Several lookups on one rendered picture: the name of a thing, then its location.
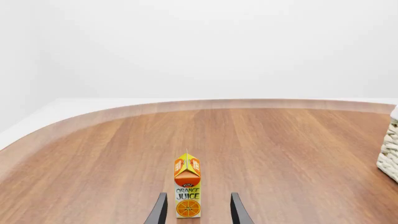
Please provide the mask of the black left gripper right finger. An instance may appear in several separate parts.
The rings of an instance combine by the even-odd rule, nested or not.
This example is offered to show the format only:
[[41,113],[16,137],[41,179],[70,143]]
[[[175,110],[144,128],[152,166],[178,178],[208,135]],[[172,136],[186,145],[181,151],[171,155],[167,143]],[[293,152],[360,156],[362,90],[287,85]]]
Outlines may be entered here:
[[230,211],[232,224],[254,224],[236,192],[231,193]]

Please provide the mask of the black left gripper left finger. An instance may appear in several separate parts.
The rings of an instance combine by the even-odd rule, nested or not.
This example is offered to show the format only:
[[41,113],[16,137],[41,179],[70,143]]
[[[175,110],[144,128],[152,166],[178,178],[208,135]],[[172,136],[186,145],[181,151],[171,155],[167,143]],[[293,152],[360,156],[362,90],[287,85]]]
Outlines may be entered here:
[[167,219],[167,194],[161,192],[144,224],[165,224]]

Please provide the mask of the white woven basket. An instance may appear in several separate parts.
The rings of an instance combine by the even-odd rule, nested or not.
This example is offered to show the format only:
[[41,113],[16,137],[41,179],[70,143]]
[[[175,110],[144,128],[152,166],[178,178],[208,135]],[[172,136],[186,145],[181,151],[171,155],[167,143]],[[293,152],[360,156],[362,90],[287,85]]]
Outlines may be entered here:
[[390,117],[376,165],[398,183],[398,105],[393,109]]

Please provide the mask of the orange juice carton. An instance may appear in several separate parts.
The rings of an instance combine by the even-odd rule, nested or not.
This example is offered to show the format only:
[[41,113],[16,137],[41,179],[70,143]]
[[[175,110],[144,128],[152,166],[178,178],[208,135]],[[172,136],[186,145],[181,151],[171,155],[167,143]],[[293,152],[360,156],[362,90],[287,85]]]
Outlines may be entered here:
[[177,218],[201,217],[201,164],[187,152],[174,162],[174,194]]

